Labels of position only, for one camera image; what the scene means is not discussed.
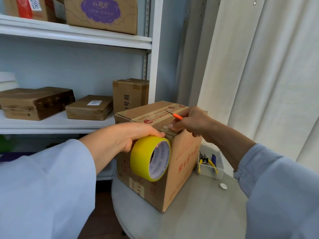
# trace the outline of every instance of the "packing tape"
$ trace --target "packing tape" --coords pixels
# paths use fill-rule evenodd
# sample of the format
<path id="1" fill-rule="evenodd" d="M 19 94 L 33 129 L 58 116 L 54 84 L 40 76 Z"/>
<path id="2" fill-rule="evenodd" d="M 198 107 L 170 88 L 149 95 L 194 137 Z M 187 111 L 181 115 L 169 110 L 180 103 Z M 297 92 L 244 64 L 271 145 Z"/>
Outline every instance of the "packing tape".
<path id="1" fill-rule="evenodd" d="M 158 181 L 165 173 L 171 155 L 171 145 L 166 138 L 147 136 L 135 143 L 130 157 L 134 174 L 149 181 Z"/>

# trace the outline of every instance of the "cardboard box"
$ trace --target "cardboard box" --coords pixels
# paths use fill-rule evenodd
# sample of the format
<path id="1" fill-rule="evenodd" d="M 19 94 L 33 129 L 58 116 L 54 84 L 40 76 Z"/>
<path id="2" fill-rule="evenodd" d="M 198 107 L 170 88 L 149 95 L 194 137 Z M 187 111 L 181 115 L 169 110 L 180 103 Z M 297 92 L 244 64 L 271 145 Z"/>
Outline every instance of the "cardboard box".
<path id="1" fill-rule="evenodd" d="M 6 118 L 40 121 L 65 110 L 75 101 L 73 90 L 56 87 L 16 88 L 0 92 Z"/>
<path id="2" fill-rule="evenodd" d="M 179 113 L 187 107 L 171 102 L 160 101 L 115 114 L 115 123 L 142 122 L 166 132 L 171 144 L 171 158 L 163 177 L 151 182 L 137 176 L 130 168 L 130 153 L 117 155 L 117 176 L 124 184 L 133 187 L 139 185 L 146 201 L 160 212 L 164 212 L 182 188 L 198 161 L 201 137 L 194 138 L 191 133 L 183 130 L 178 134 L 164 126 L 168 126 L 174 117 L 165 110 Z"/>
<path id="3" fill-rule="evenodd" d="M 147 105 L 149 84 L 148 80 L 114 80 L 114 113 Z"/>
<path id="4" fill-rule="evenodd" d="M 55 23 L 65 23 L 64 0 L 3 0 L 6 13 Z"/>
<path id="5" fill-rule="evenodd" d="M 104 121 L 113 111 L 112 96 L 85 96 L 65 107 L 68 119 Z"/>
<path id="6" fill-rule="evenodd" d="M 64 0 L 69 25 L 137 35 L 137 0 Z"/>

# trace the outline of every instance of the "gray table top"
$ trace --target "gray table top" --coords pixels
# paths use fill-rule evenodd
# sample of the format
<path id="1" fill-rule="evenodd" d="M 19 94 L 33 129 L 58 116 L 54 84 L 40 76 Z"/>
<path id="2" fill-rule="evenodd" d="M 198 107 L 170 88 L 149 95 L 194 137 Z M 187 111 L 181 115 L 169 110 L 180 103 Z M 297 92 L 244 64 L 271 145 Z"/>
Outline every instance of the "gray table top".
<path id="1" fill-rule="evenodd" d="M 113 206 L 130 238 L 245 238 L 247 197 L 227 174 L 218 180 L 193 171 L 165 213 L 114 174 Z"/>

